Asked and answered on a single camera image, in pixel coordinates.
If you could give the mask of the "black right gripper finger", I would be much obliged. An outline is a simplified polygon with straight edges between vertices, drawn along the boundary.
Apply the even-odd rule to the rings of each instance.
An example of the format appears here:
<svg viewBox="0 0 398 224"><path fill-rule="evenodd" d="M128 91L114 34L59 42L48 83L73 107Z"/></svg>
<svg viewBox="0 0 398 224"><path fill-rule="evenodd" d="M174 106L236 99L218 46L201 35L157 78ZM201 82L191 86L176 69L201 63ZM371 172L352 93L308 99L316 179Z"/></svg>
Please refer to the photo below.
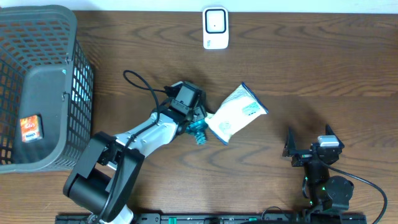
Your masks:
<svg viewBox="0 0 398 224"><path fill-rule="evenodd" d="M334 133L334 131L332 130L332 128L330 127L329 124L326 124L326 126L325 126L325 134L326 135L335 135L337 137L337 135ZM345 147L345 145L343 144L343 142L339 138L338 138L338 140L340 142L340 145L338 147L340 149L343 149Z"/></svg>
<svg viewBox="0 0 398 224"><path fill-rule="evenodd" d="M288 127L287 138L285 141L284 150L282 152L283 157L292 157L297 153L295 145L294 134L292 128Z"/></svg>

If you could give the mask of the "teal mouthwash bottle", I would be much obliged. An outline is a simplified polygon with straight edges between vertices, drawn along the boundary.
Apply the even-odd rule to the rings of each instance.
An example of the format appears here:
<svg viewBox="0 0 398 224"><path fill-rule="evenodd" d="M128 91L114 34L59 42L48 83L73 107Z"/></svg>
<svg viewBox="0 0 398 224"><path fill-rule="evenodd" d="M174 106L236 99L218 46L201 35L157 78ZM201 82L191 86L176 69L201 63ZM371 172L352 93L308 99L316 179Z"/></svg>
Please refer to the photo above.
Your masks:
<svg viewBox="0 0 398 224"><path fill-rule="evenodd" d="M185 132L194 136L198 145L203 145L207 142L205 130L208 128L204 119L190 123Z"/></svg>

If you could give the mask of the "cream snack bag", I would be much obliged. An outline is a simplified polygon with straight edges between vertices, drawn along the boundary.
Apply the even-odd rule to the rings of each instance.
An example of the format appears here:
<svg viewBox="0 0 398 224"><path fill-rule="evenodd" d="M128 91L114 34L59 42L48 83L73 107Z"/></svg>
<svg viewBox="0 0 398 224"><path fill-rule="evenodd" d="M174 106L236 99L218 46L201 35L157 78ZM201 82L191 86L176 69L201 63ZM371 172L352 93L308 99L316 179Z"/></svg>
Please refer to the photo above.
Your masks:
<svg viewBox="0 0 398 224"><path fill-rule="evenodd" d="M242 82L214 114L205 118L205 123L217 139L228 145L234 134L260 115L268 113L268 109L256 94Z"/></svg>

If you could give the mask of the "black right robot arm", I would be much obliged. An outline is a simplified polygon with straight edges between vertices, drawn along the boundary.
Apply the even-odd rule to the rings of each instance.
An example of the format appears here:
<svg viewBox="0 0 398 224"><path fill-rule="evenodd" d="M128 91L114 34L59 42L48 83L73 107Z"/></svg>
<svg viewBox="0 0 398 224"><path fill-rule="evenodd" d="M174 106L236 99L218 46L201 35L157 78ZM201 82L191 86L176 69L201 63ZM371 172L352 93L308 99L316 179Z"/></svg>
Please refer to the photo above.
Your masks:
<svg viewBox="0 0 398 224"><path fill-rule="evenodd" d="M337 218L349 209L353 183L340 175L331 176L329 173L329 166L338 161L344 147L329 125L325 126L325 134L319 136L317 142L308 149L298 149L293 130L288 129L282 155L292 158L293 167L304 168L302 192L310 200L310 208L302 212L305 221L309 222L321 215Z"/></svg>

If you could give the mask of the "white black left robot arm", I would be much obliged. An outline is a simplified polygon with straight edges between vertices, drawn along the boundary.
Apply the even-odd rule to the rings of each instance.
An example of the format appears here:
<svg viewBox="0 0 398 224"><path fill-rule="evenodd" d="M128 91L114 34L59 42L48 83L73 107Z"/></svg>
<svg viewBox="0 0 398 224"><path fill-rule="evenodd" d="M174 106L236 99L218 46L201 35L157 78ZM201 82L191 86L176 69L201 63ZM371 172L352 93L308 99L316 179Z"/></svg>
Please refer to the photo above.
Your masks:
<svg viewBox="0 0 398 224"><path fill-rule="evenodd" d="M114 136L96 133L71 171L63 194L92 213L90 223L133 221L127 201L144 159L183 134L206 98L190 82L167 86L165 92L167 99L142 124Z"/></svg>

